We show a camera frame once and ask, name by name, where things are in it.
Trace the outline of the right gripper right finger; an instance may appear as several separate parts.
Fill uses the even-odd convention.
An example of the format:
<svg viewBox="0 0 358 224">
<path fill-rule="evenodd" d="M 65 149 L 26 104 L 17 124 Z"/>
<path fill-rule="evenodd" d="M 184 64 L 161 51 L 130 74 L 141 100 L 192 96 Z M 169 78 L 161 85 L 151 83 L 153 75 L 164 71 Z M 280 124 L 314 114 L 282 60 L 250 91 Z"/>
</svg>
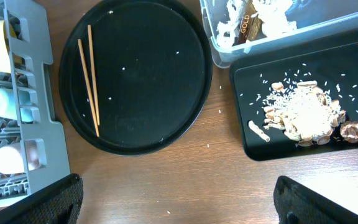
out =
<svg viewBox="0 0 358 224">
<path fill-rule="evenodd" d="M 273 191 L 280 224 L 358 223 L 358 215 L 297 181 L 281 175 Z"/>
</svg>

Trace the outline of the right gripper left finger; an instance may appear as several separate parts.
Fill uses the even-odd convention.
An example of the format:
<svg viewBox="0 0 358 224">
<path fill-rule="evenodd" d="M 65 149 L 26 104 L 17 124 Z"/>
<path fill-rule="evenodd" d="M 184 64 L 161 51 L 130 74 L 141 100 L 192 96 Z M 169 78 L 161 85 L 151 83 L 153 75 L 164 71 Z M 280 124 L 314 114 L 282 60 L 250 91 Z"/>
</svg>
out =
<svg viewBox="0 0 358 224">
<path fill-rule="evenodd" d="M 0 210 L 0 224 L 76 223 L 83 195 L 82 178 L 70 174 Z"/>
</svg>

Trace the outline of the pink plastic cup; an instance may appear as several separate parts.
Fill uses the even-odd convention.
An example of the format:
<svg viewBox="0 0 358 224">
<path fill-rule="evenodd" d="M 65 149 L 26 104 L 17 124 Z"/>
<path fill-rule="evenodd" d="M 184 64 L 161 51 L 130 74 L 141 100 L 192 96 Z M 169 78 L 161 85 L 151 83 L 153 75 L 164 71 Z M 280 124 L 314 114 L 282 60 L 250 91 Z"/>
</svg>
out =
<svg viewBox="0 0 358 224">
<path fill-rule="evenodd" d="M 35 141 L 26 141 L 25 150 L 27 155 L 27 164 L 29 170 L 35 170 L 40 167 L 39 154 Z M 14 143 L 0 148 L 0 173 L 18 174 L 24 173 L 24 163 L 21 154 L 21 144 Z"/>
</svg>

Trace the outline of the food scraps pile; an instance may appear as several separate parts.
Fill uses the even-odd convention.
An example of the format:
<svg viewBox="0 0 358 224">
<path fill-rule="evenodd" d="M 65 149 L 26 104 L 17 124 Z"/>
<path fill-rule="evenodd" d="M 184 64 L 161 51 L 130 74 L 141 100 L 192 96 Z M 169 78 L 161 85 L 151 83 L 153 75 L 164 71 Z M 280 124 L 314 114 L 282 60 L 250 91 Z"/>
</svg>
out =
<svg viewBox="0 0 358 224">
<path fill-rule="evenodd" d="M 358 143 L 358 121 L 348 121 L 339 100 L 332 99 L 317 81 L 288 82 L 288 86 L 275 82 L 269 91 L 262 100 L 264 125 L 252 120 L 247 124 L 265 142 L 270 141 L 265 131 L 274 128 L 300 147 L 325 145 L 332 138 Z"/>
</svg>

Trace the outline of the blue plastic cup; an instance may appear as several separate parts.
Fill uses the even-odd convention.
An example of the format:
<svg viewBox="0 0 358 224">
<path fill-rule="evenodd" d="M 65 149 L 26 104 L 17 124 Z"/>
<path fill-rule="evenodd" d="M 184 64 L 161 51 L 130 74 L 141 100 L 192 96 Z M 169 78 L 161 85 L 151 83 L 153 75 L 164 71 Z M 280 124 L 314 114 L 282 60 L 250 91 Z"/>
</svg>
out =
<svg viewBox="0 0 358 224">
<path fill-rule="evenodd" d="M 19 103 L 22 105 L 31 105 L 28 92 L 19 90 Z M 0 117 L 17 120 L 16 102 L 12 89 L 0 88 Z M 22 108 L 21 120 L 26 123 L 33 122 L 32 111 Z"/>
</svg>

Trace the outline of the white tissue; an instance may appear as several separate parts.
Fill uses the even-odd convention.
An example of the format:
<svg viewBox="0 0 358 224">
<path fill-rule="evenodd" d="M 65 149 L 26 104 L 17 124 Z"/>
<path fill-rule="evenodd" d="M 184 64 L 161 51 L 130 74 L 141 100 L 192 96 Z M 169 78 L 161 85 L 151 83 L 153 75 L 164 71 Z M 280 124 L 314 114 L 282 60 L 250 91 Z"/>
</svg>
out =
<svg viewBox="0 0 358 224">
<path fill-rule="evenodd" d="M 262 33 L 266 37 L 278 37 L 281 34 L 297 30 L 296 21 L 288 21 L 286 12 L 291 8 L 292 0 L 253 0 L 256 11 L 253 17 L 262 21 Z"/>
</svg>

